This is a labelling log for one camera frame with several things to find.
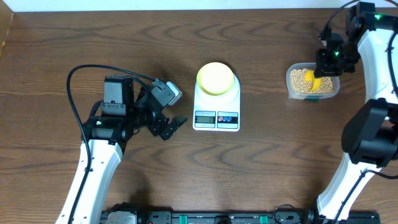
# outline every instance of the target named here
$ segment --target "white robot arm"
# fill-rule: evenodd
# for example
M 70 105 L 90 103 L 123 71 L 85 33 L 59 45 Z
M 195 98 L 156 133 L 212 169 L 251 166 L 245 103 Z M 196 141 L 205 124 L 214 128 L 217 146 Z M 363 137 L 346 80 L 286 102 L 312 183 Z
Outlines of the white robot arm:
M 361 58 L 367 103 L 345 127 L 341 140 L 343 159 L 329 186 L 317 198 L 315 223 L 347 220 L 352 204 L 374 175 L 368 172 L 359 178 L 362 173 L 379 172 L 390 160 L 397 159 L 395 131 L 382 128 L 385 119 L 396 123 L 398 93 L 392 74 L 398 74 L 398 68 L 391 73 L 388 62 L 389 52 L 398 47 L 398 41 L 389 45 L 398 31 L 396 20 L 393 16 L 376 14 L 374 4 L 359 2 L 347 13 L 347 41 L 332 34 L 329 27 L 320 34 L 326 49 L 317 52 L 315 76 L 353 72 L 354 64 Z M 398 64 L 396 55 L 392 54 L 391 59 L 392 64 Z
M 70 79 L 74 71 L 86 67 L 108 68 L 146 78 L 152 81 L 153 86 L 130 75 L 106 77 L 104 100 L 94 105 L 87 122 L 82 124 L 70 93 Z M 142 86 L 136 101 L 133 82 Z M 97 224 L 100 222 L 109 184 L 121 162 L 128 140 L 137 134 L 141 127 L 147 127 L 154 136 L 159 135 L 164 141 L 168 140 L 188 118 L 178 116 L 169 122 L 162 113 L 167 105 L 173 105 L 182 95 L 173 83 L 154 80 L 116 67 L 80 65 L 74 68 L 68 76 L 67 92 L 81 128 L 83 143 L 76 175 L 57 224 Z M 101 116 L 95 116 L 98 108 L 101 108 Z M 134 214 L 124 215 L 123 223 L 135 223 L 135 218 Z
M 123 153 L 119 144 L 108 144 L 107 140 L 92 139 L 90 145 L 92 163 L 90 174 L 81 192 L 72 223 L 99 223 L 102 209 L 108 194 L 109 184 Z M 85 174 L 87 153 L 85 143 L 81 144 L 80 160 L 75 178 L 56 224 L 68 223 L 72 205 Z
M 387 61 L 388 43 L 393 34 L 392 30 L 367 30 L 358 42 L 365 75 L 366 101 L 384 98 L 389 103 L 398 103 Z M 394 41 L 392 47 L 398 48 L 397 43 L 398 40 Z M 398 56 L 392 54 L 392 63 L 396 65 L 393 69 L 397 76 Z

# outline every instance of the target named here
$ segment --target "plastic container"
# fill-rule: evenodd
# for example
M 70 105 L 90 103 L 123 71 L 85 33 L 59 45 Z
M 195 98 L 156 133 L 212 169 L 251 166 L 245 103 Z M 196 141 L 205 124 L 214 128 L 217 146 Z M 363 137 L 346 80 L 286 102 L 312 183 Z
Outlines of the plastic container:
M 304 100 L 304 99 L 325 99 L 325 98 L 330 98 L 333 97 L 337 94 L 338 90 L 340 89 L 340 81 L 338 77 L 331 77 L 331 82 L 333 84 L 333 92 L 332 93 L 325 93 L 325 94 L 308 94 L 308 93 L 297 93 L 296 91 L 293 90 L 292 87 L 292 82 L 290 81 L 290 73 L 292 72 L 293 69 L 311 69 L 315 70 L 317 65 L 315 63 L 297 63 L 292 65 L 286 72 L 286 83 L 287 83 L 287 91 L 289 92 L 289 98 L 290 99 L 298 99 L 298 100 Z

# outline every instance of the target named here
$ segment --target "wooden table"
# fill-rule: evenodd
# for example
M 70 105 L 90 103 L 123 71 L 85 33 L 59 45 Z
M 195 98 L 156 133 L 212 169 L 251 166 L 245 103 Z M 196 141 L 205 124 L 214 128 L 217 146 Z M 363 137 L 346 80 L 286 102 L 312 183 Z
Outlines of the wooden table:
M 313 62 L 317 34 L 334 9 L 18 13 L 0 60 L 0 222 L 54 223 L 78 163 L 80 131 L 65 90 L 84 63 L 113 65 L 174 82 L 182 99 L 168 116 L 188 116 L 169 141 L 146 129 L 127 144 L 105 208 L 149 203 L 174 210 L 308 208 L 341 160 L 340 137 L 364 104 L 361 63 L 333 98 L 290 100 L 285 73 Z M 343 32 L 344 13 L 334 21 Z M 230 64 L 241 81 L 241 129 L 192 129 L 195 76 Z M 103 99 L 110 70 L 72 79 L 86 119 Z M 398 163 L 384 169 L 398 173 Z M 397 223 L 397 182 L 374 177 L 353 208 Z

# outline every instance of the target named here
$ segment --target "black cable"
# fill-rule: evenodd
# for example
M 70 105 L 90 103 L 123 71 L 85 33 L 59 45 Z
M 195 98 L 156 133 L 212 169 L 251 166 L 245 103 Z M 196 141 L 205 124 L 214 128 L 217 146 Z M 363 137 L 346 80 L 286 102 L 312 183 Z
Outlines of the black cable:
M 104 103 L 104 101 L 103 100 L 99 100 L 93 105 L 93 107 L 91 108 L 91 111 L 90 111 L 90 116 L 94 116 L 95 113 L 97 113 L 98 108 L 100 108 L 102 103 Z
M 88 174 L 91 171 L 91 160 L 92 160 L 90 147 L 88 145 L 88 140 L 87 140 L 86 134 L 85 134 L 84 129 L 83 129 L 83 123 L 81 122 L 81 119 L 79 117 L 79 114 L 78 114 L 76 106 L 75 106 L 75 103 L 73 102 L 72 93 L 70 91 L 70 80 L 72 78 L 72 75 L 75 73 L 75 71 L 77 71 L 78 69 L 81 69 L 81 68 L 107 68 L 107 69 L 112 69 L 112 70 L 119 71 L 119 72 L 124 72 L 124 73 L 130 74 L 130 75 L 135 75 L 137 77 L 145 78 L 145 79 L 148 79 L 148 80 L 150 80 L 152 82 L 155 81 L 151 77 L 147 77 L 145 75 L 141 75 L 141 74 L 138 74 L 138 73 L 135 73 L 135 72 L 130 72 L 130 71 L 127 71 L 127 70 L 124 70 L 124 69 L 121 69 L 121 68 L 107 66 L 107 65 L 95 65 L 95 64 L 79 65 L 79 66 L 75 67 L 74 69 L 72 69 L 72 71 L 70 71 L 70 73 L 68 75 L 68 78 L 67 78 L 67 94 L 68 94 L 68 99 L 69 99 L 70 106 L 72 107 L 73 114 L 75 115 L 75 118 L 76 118 L 77 123 L 79 125 L 80 131 L 81 131 L 81 136 L 83 138 L 83 142 L 85 143 L 85 146 L 86 146 L 87 166 L 85 168 L 85 174 L 83 176 L 83 179 L 81 180 L 81 184 L 80 184 L 78 192 L 76 194 L 75 201 L 73 202 L 72 208 L 70 210 L 68 224 L 72 224 L 73 216 L 75 215 L 75 210 L 76 210 L 77 204 L 79 202 L 81 192 L 83 191 L 83 188 L 84 188 L 84 185 L 86 183 L 86 179 L 88 177 Z
M 133 78 L 133 80 L 135 82 L 138 82 L 145 89 L 144 96 L 136 102 L 136 106 L 141 106 L 141 104 L 143 104 L 148 99 L 148 94 L 149 94 L 150 90 L 149 90 L 148 86 L 140 79 Z
M 282 208 L 282 207 L 286 207 L 286 206 L 291 207 L 291 208 L 293 208 L 293 209 L 295 210 L 295 208 L 294 208 L 293 205 L 291 205 L 291 204 L 279 205 L 279 207 L 277 207 L 277 208 L 274 210 L 274 213 L 272 214 L 272 217 L 274 218 L 275 222 L 277 222 L 278 224 L 282 224 L 282 223 L 276 218 L 276 211 L 278 211 L 278 209 L 280 209 L 280 208 Z M 300 215 L 298 212 L 296 212 L 296 213 L 298 214 L 299 221 L 298 221 L 297 223 L 293 223 L 293 224 L 299 224 L 299 223 L 301 223 L 301 215 Z
M 397 86 L 397 81 L 396 81 L 396 76 L 394 75 L 394 67 L 392 66 L 392 42 L 394 41 L 394 38 L 398 34 L 398 29 L 394 30 L 394 33 L 390 37 L 390 41 L 388 42 L 388 47 L 387 47 L 387 60 L 388 60 L 388 68 L 390 70 L 390 76 L 391 76 L 391 81 L 392 81 L 392 88 L 394 92 L 396 93 L 396 96 L 398 97 L 398 86 Z
M 357 1 L 360 1 L 360 0 L 352 0 L 352 1 L 347 2 L 346 4 L 344 4 L 343 6 L 341 6 L 339 9 L 337 9 L 337 11 L 336 11 L 335 13 L 333 13 L 333 15 L 331 15 L 331 17 L 329 18 L 328 22 L 325 24 L 325 26 L 324 26 L 324 28 L 323 28 L 321 34 L 324 33 L 324 32 L 326 32 L 326 30 L 327 30 L 327 28 L 328 28 L 328 26 L 329 26 L 331 20 L 332 20 L 342 9 L 344 9 L 346 6 L 348 6 L 348 5 L 352 4 L 352 3 L 355 3 L 355 2 L 357 2 Z
M 348 5 L 352 4 L 352 3 L 356 3 L 356 2 L 358 2 L 358 1 L 360 1 L 360 0 L 352 0 L 352 1 L 347 2 L 346 4 L 344 4 L 343 6 L 341 6 L 339 9 L 337 9 L 337 11 L 336 11 L 335 13 L 333 13 L 333 15 L 331 15 L 331 17 L 329 18 L 328 22 L 325 24 L 325 26 L 324 26 L 324 28 L 323 28 L 321 34 L 324 34 L 324 33 L 326 32 L 326 30 L 327 30 L 327 28 L 328 28 L 328 26 L 329 26 L 331 20 L 332 20 L 341 10 L 343 10 L 346 6 L 348 6 Z M 392 1 L 392 0 L 385 0 L 385 1 L 391 3 L 391 4 L 395 5 L 395 6 L 397 6 L 397 3 L 394 2 L 394 1 Z
M 141 128 L 139 128 L 139 129 L 137 130 L 137 132 L 134 133 L 134 134 L 132 134 L 132 135 L 135 136 L 135 135 L 138 134 L 140 131 L 141 131 Z
M 389 179 L 389 180 L 395 180 L 398 179 L 398 175 L 386 175 L 386 174 L 382 174 L 380 172 L 374 171 L 374 170 L 365 170 L 363 172 L 361 172 L 361 175 L 358 177 L 358 179 L 356 180 L 355 184 L 353 185 L 353 187 L 351 188 L 351 190 L 348 192 L 348 195 L 346 196 L 346 198 L 344 199 L 344 201 L 341 203 L 340 209 L 337 212 L 337 215 L 335 217 L 335 219 L 331 222 L 332 224 L 335 224 L 337 222 L 338 217 L 340 216 L 341 212 L 343 211 L 344 206 L 346 205 L 347 201 L 349 200 L 349 198 L 351 197 L 351 195 L 354 193 L 355 189 L 357 188 L 357 186 L 359 185 L 359 183 L 361 182 L 361 180 L 365 177 L 365 175 L 370 172 L 372 174 L 376 174 L 380 177 Z

